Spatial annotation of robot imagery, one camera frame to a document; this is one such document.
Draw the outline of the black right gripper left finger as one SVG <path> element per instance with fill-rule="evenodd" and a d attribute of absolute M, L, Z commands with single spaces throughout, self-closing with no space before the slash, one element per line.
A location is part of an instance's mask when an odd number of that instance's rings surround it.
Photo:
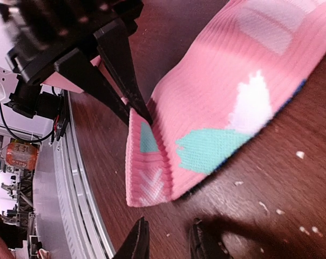
<path fill-rule="evenodd" d="M 127 238 L 113 259 L 149 259 L 150 229 L 149 222 L 141 217 L 129 232 Z"/>

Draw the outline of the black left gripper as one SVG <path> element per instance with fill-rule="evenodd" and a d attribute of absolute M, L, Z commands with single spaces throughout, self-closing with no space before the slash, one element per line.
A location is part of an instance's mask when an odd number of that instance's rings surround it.
<path fill-rule="evenodd" d="M 128 104 L 152 124 L 137 83 L 126 28 L 130 34 L 136 31 L 135 20 L 143 7 L 143 1 L 0 1 L 0 20 L 13 44 L 6 59 L 29 85 L 44 82 L 55 67 L 128 125 L 130 109 L 98 68 L 75 48 L 94 33 L 110 76 Z"/>

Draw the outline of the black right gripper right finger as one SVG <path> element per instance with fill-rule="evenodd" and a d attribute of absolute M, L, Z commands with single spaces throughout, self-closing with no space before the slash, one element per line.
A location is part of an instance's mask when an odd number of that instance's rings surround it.
<path fill-rule="evenodd" d="M 188 236 L 192 259 L 230 258 L 230 252 L 225 244 L 210 233 L 201 219 L 194 219 Z"/>

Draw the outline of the pink sock with teal patches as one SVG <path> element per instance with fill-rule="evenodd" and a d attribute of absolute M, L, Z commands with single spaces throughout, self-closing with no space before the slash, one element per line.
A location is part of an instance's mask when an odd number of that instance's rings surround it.
<path fill-rule="evenodd" d="M 178 199 L 254 137 L 326 54 L 326 1 L 229 1 L 130 110 L 126 201 Z"/>

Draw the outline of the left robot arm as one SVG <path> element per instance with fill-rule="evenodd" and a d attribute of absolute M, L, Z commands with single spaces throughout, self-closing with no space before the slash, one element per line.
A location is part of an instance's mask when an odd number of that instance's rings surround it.
<path fill-rule="evenodd" d="M 128 38 L 142 1 L 0 1 L 12 42 L 0 67 L 0 106 L 50 119 L 52 140 L 69 121 L 68 92 L 86 92 L 128 124 L 152 117 L 140 93 Z"/>

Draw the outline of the pink plastic organizer tray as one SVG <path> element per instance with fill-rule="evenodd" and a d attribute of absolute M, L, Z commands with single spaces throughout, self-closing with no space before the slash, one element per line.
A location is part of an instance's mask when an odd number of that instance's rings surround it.
<path fill-rule="evenodd" d="M 114 94 L 119 95 L 120 101 L 127 105 L 129 100 L 120 93 L 101 57 L 93 58 L 88 64 L 86 60 L 86 57 L 81 56 L 81 66 L 73 65 L 73 59 L 57 61 L 55 63 L 57 71 L 45 79 L 43 84 L 74 93 L 86 92 L 98 100 L 101 100 L 108 91 L 114 90 Z"/>

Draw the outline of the aluminium front rail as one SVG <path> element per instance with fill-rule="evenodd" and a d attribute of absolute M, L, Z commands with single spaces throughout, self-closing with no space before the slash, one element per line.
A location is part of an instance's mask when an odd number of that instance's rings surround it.
<path fill-rule="evenodd" d="M 72 110 L 63 137 L 41 147 L 33 178 L 36 231 L 51 258 L 115 255 L 89 185 Z"/>

